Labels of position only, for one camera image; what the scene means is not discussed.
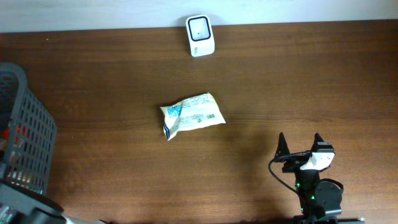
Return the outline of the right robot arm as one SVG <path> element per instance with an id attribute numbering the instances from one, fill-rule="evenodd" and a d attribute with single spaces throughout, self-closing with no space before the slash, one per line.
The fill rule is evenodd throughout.
<path id="1" fill-rule="evenodd" d="M 302 214 L 293 217 L 293 223 L 338 223 L 344 186 L 336 180 L 320 177 L 334 157 L 332 144 L 325 142 L 318 133 L 314 135 L 310 150 L 296 153 L 289 151 L 284 134 L 279 134 L 275 156 L 268 168 L 272 170 L 271 165 L 275 162 L 283 163 L 282 172 L 295 175 L 295 187 L 291 187 L 271 174 L 298 196 Z"/>

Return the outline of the cream snack bag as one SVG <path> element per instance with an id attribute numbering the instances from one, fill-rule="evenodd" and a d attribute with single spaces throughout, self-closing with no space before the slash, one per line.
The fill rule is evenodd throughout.
<path id="1" fill-rule="evenodd" d="M 181 131 L 226 123 L 216 100 L 210 93 L 193 96 L 160 109 L 164 115 L 163 130 L 168 141 Z"/>

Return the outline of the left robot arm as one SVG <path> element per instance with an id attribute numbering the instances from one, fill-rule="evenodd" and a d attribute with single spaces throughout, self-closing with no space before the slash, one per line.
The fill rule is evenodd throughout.
<path id="1" fill-rule="evenodd" d="M 1 182 L 2 224 L 105 224 L 103 220 L 87 221 L 71 217 L 48 197 L 18 185 Z"/>

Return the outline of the orange spaghetti packet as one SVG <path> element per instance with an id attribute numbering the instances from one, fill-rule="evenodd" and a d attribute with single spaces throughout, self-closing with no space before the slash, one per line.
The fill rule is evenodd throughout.
<path id="1" fill-rule="evenodd" d="M 16 129 L 16 135 L 13 140 L 13 147 L 16 147 L 17 149 L 20 149 L 21 146 L 23 145 L 23 140 L 19 136 L 21 133 L 21 124 L 18 124 L 17 129 Z M 1 133 L 1 151 L 4 152 L 7 149 L 7 143 L 10 137 L 10 127 L 7 127 L 6 130 Z"/>

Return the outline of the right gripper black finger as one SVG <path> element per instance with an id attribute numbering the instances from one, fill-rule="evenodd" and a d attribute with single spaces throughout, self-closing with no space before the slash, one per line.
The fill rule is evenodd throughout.
<path id="1" fill-rule="evenodd" d="M 285 140 L 283 132 L 281 132 L 279 134 L 278 145 L 277 145 L 274 159 L 280 159 L 281 157 L 289 156 L 289 155 L 290 155 L 290 151 L 289 151 L 287 142 Z"/>
<path id="2" fill-rule="evenodd" d="M 313 142 L 313 145 L 311 147 L 311 151 L 312 152 L 317 152 L 319 149 L 321 149 L 322 148 L 322 144 L 320 144 L 320 143 L 323 143 L 323 139 L 322 139 L 322 137 L 320 136 L 319 133 L 315 133 L 314 142 Z"/>

